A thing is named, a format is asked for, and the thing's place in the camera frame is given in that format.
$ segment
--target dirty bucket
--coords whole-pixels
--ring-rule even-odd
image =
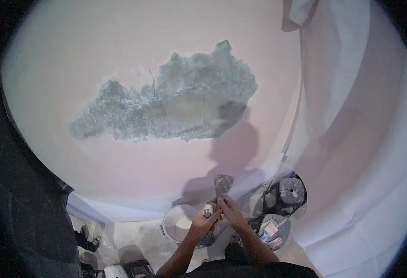
[[[173,242],[180,243],[191,226],[196,209],[190,205],[177,205],[165,215],[160,228],[163,234]]]

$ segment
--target plaster residue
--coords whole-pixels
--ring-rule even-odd
[[[231,49],[224,40],[212,53],[173,53],[157,80],[140,91],[111,79],[67,130],[78,140],[105,133],[135,141],[218,138],[241,119],[258,88],[250,67]]]

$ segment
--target hand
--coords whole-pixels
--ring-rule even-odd
[[[217,199],[218,208],[223,210],[223,215],[233,227],[234,231],[238,232],[248,227],[247,221],[245,221],[238,203],[236,203],[229,196],[225,197],[225,201],[221,198]]]
[[[203,216],[203,210],[204,208],[196,210],[193,222],[191,223],[191,228],[189,229],[189,234],[195,235],[199,238],[206,235],[215,222],[220,218],[220,214],[222,214],[222,210],[217,209],[209,218],[206,218]]]

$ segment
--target floor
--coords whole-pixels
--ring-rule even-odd
[[[262,191],[263,189],[259,189],[252,197],[241,203],[243,211],[248,212],[247,214],[253,217],[260,214]],[[306,205],[303,205],[290,217],[292,229],[294,223],[305,215]],[[72,215],[71,220],[73,228],[77,231],[85,225],[85,233],[89,241],[92,241],[96,236],[101,236],[101,246],[95,253],[78,247],[81,261],[91,264],[97,270],[102,270],[108,265],[145,258],[150,262],[154,272],[156,272],[177,249],[176,243],[162,235],[160,230],[162,220],[108,223],[105,225],[83,221]],[[319,277],[323,277],[313,266],[304,249],[295,242],[292,229],[285,245],[275,251],[276,255],[282,262],[310,267],[316,271]],[[211,247],[195,250],[188,272],[199,267],[204,259],[210,261],[223,259],[225,247],[232,233],[233,230],[228,228]]]

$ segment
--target shoe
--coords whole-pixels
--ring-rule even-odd
[[[92,241],[92,247],[89,249],[91,252],[95,252],[101,244],[101,236],[95,237]]]

